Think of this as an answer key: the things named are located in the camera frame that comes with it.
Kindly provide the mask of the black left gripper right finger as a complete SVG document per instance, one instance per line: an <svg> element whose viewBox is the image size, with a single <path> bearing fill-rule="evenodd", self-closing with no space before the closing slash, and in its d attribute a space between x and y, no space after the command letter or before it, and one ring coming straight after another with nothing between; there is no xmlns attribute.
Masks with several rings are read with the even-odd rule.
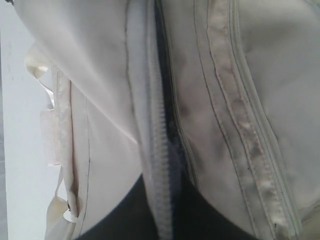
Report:
<svg viewBox="0 0 320 240"><path fill-rule="evenodd" d="M255 240L215 210L185 176L173 208L175 240Z"/></svg>

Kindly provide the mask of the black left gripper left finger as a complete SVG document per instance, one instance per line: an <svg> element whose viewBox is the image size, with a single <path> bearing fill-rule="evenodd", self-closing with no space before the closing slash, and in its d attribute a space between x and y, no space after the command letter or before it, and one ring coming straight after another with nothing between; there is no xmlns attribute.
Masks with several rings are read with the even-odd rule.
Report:
<svg viewBox="0 0 320 240"><path fill-rule="evenodd" d="M143 177L103 220L79 237L81 240L156 240L158 231L149 208Z"/></svg>

